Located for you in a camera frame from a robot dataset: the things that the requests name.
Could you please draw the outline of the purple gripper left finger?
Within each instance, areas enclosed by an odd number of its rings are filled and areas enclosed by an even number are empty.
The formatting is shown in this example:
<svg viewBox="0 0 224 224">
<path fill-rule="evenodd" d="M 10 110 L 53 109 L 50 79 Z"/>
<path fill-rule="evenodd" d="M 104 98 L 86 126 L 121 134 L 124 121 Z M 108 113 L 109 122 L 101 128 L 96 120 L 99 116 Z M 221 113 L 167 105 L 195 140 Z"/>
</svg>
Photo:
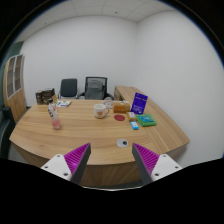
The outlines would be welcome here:
<svg viewBox="0 0 224 224">
<path fill-rule="evenodd" d="M 84 144 L 69 153 L 56 154 L 42 169 L 79 185 L 91 154 L 91 145 Z"/>
</svg>

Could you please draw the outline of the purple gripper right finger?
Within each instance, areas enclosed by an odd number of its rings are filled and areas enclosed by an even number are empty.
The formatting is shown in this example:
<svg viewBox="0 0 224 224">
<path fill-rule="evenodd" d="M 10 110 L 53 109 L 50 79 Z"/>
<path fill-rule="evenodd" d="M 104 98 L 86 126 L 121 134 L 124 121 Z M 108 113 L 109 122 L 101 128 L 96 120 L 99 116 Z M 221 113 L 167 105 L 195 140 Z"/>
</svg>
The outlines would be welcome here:
<svg viewBox="0 0 224 224">
<path fill-rule="evenodd" d="M 136 143 L 132 144 L 132 154 L 144 185 L 182 169 L 169 155 L 158 155 Z"/>
</svg>

